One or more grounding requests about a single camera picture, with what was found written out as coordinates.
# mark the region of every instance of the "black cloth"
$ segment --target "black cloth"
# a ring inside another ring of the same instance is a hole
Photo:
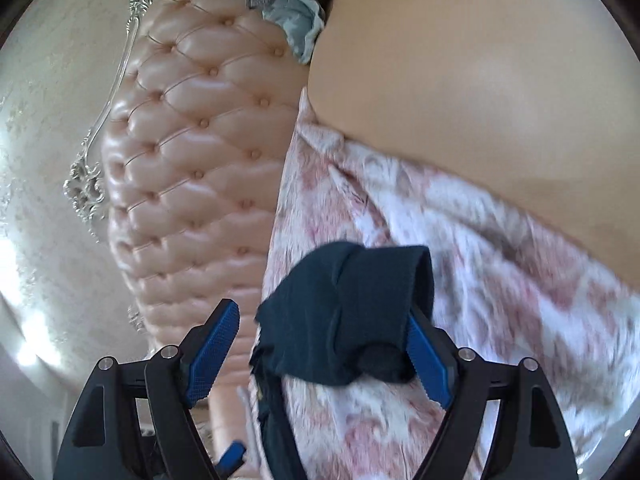
[[[281,386],[289,375],[345,386],[361,374],[404,383],[412,306],[431,319],[433,271],[423,246],[365,249],[334,242],[298,263],[258,307],[260,341],[250,365],[258,421],[274,480],[305,480]]]

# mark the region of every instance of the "tufted headboard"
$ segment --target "tufted headboard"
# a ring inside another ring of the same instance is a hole
[[[240,306],[238,338],[210,394],[217,454],[244,439],[236,388],[248,383],[307,73],[284,33],[243,0],[155,0],[106,125],[110,245],[153,345],[179,343],[221,298]]]

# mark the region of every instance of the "pink and white blanket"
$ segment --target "pink and white blanket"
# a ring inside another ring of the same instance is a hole
[[[516,364],[535,356],[558,398],[578,464],[638,396],[640,296],[583,250],[485,190],[319,126],[305,90],[263,296],[305,254],[333,240],[427,245],[434,324],[486,360]],[[444,415],[418,381],[392,385],[362,377],[330,388],[285,378],[283,385],[309,480],[409,480]],[[480,476],[496,416],[497,403],[490,402],[470,480]],[[264,459],[262,474],[271,479]]]

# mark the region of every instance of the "metal pivot screw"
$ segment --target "metal pivot screw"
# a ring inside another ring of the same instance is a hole
[[[524,359],[522,364],[524,364],[524,367],[530,372],[535,372],[538,369],[538,361],[531,357]]]
[[[111,359],[110,357],[105,357],[103,359],[100,359],[100,362],[98,362],[98,368],[100,368],[100,370],[108,370],[112,366],[113,366],[113,359]]]
[[[172,357],[176,357],[178,355],[178,347],[174,345],[165,346],[160,351],[160,355],[165,359],[171,359]]]
[[[476,358],[476,353],[471,348],[461,348],[458,355],[463,361],[473,361]]]

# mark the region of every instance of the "silver ornate frame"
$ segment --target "silver ornate frame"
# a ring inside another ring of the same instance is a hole
[[[65,180],[64,192],[71,200],[76,214],[87,225],[89,232],[100,241],[97,234],[97,223],[107,216],[109,196],[104,186],[100,155],[95,155],[92,147],[100,135],[100,131],[111,111],[113,98],[120,88],[124,71],[129,62],[133,43],[138,35],[140,19],[145,15],[153,0],[130,0],[129,20],[127,21],[127,43],[118,65],[116,77],[111,86],[109,97],[94,125],[80,144],[80,151],[69,170],[69,178]]]

